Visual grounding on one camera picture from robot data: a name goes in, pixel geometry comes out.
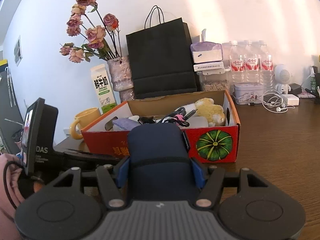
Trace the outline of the person's left hand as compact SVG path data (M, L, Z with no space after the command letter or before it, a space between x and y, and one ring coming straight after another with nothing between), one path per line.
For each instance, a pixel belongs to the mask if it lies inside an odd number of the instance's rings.
M41 183L39 181L35 181L33 182L33 191L36 193L38 191L40 191L40 189L42 189L43 187L45 187L44 183Z

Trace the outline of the pink sleeved left forearm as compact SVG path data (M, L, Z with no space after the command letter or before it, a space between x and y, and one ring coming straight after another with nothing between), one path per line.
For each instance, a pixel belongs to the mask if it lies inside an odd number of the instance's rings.
M0 230L1 234L0 237L3 240L18 240L22 239L20 233L18 232L15 222L15 208L11 204L6 192L11 197L12 201L16 206L19 206L21 202L24 201L19 189L18 189L18 178L22 172L22 169L17 167L14 164L10 164L7 167L6 171L6 180L7 186L4 186L4 168L5 165L9 161L18 162L19 159L15 155L11 154L3 154L1 155L1 223L0 223Z

